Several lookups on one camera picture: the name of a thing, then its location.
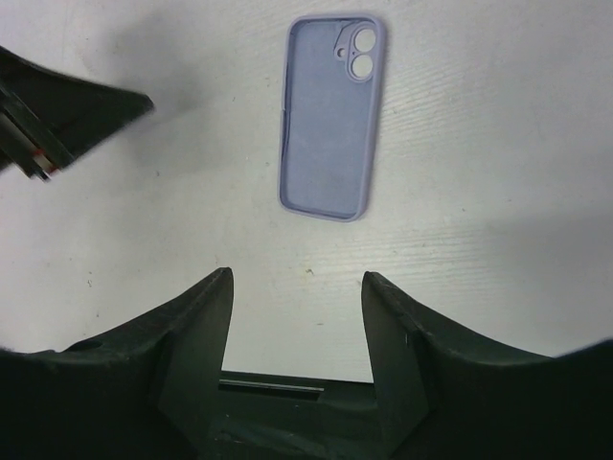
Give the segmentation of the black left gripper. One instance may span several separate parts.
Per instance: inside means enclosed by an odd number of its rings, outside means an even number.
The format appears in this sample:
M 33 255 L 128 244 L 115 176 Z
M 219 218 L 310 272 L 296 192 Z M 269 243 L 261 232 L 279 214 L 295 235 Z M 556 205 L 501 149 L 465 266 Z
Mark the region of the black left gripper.
M 1 49 L 1 164 L 48 181 L 154 108 L 143 93 L 61 74 Z

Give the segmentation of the lilac phone case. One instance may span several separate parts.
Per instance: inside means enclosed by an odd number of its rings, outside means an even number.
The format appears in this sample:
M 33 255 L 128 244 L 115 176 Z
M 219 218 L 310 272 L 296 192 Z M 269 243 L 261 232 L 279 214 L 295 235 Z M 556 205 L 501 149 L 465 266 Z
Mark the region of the lilac phone case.
M 278 197 L 297 214 L 341 222 L 367 208 L 386 28 L 367 13 L 307 15 L 284 57 Z

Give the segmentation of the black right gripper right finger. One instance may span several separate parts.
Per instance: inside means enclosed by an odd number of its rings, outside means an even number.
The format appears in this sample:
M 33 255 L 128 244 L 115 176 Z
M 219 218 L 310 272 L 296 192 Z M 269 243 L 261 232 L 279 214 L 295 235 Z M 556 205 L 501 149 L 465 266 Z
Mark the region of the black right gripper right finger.
M 368 272 L 362 314 L 391 459 L 608 459 L 612 343 L 561 356 L 474 332 Z

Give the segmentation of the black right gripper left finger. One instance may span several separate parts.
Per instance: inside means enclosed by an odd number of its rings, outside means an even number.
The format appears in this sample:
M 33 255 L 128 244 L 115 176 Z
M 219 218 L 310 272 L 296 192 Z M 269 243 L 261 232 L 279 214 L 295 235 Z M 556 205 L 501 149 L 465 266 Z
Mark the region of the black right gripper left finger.
M 234 299 L 220 268 L 68 349 L 1 354 L 5 459 L 199 459 Z

